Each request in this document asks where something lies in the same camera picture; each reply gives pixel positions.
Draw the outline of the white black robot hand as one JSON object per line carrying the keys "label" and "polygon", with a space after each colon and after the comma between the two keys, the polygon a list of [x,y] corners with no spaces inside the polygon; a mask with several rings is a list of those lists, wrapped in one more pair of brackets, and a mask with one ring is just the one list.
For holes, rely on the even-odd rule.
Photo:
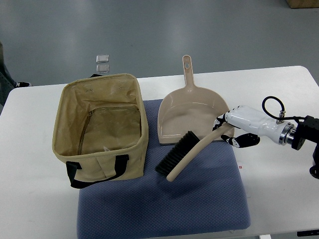
{"label": "white black robot hand", "polygon": [[238,106],[218,116],[212,129],[216,130],[224,123],[246,132],[238,137],[221,136],[226,143],[236,148],[255,146],[260,142],[262,136],[268,137],[276,144],[285,145],[295,127],[286,121],[277,122],[276,119],[248,106]]}

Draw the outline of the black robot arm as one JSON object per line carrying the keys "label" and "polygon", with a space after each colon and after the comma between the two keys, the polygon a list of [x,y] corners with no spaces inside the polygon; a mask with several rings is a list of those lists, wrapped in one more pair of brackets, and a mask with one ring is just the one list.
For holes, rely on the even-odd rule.
{"label": "black robot arm", "polygon": [[[272,115],[266,109],[266,101],[269,99],[276,100],[280,106],[281,110],[279,116],[276,117]],[[309,140],[316,143],[316,147],[313,152],[313,166],[309,169],[310,174],[318,179],[319,178],[319,119],[312,116],[306,117],[285,117],[285,106],[283,102],[275,96],[267,96],[262,101],[262,109],[265,114],[276,120],[277,124],[284,123],[285,120],[294,120],[297,123],[297,127],[292,126],[284,133],[282,136],[285,143],[291,145],[295,150],[301,149],[304,142]]]}

